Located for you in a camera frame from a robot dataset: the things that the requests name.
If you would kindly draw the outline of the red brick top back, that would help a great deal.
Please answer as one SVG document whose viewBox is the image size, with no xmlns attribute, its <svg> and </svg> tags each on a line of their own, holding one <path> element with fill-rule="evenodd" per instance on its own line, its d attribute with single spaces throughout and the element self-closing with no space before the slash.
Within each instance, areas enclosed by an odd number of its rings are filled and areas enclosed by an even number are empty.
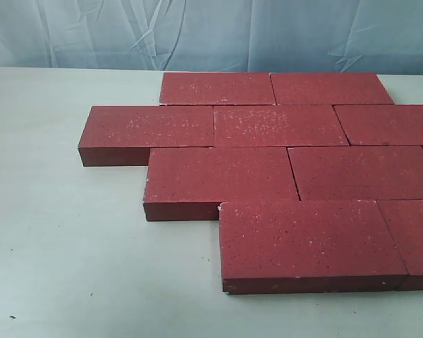
<svg viewBox="0 0 423 338">
<path fill-rule="evenodd" d="M 78 151 L 85 167 L 146 166 L 154 148 L 213 145 L 211 106 L 93 106 Z"/>
</svg>

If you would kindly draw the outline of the red brick hidden row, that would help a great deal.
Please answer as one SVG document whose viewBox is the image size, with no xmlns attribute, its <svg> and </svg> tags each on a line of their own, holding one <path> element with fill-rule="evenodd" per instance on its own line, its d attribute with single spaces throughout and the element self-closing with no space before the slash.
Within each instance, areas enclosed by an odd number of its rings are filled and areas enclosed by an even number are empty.
<svg viewBox="0 0 423 338">
<path fill-rule="evenodd" d="M 268 73 L 164 73 L 161 105 L 274 105 Z"/>
</svg>

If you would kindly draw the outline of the white fabric backdrop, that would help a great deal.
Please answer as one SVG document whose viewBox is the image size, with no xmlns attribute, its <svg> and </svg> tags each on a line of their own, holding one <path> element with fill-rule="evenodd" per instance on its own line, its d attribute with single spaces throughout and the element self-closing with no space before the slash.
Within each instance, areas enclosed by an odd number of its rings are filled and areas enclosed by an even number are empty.
<svg viewBox="0 0 423 338">
<path fill-rule="evenodd" d="M 0 66 L 423 75 L 423 1 L 0 1 Z"/>
</svg>

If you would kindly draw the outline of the red brick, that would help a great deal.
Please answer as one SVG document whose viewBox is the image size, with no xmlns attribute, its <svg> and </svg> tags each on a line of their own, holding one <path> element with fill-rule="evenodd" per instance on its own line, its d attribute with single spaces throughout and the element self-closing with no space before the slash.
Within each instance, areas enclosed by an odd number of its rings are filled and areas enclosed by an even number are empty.
<svg viewBox="0 0 423 338">
<path fill-rule="evenodd" d="M 330 105 L 215 106 L 219 147 L 347 146 Z"/>
<path fill-rule="evenodd" d="M 227 294 L 389 291 L 408 274 L 375 201 L 225 202 L 219 243 Z"/>
<path fill-rule="evenodd" d="M 289 148 L 302 200 L 423 199 L 420 146 Z"/>
<path fill-rule="evenodd" d="M 393 105 L 374 73 L 272 73 L 278 105 Z"/>
<path fill-rule="evenodd" d="M 157 148 L 150 151 L 147 221 L 216 220 L 229 201 L 299 199 L 288 152 L 279 147 Z"/>
<path fill-rule="evenodd" d="M 420 146 L 423 105 L 335 105 L 352 146 Z"/>
<path fill-rule="evenodd" d="M 398 291 L 423 290 L 423 200 L 379 201 L 408 275 Z"/>
<path fill-rule="evenodd" d="M 154 148 L 213 145 L 211 106 L 93 106 L 78 151 L 85 167 L 146 166 Z"/>
</svg>

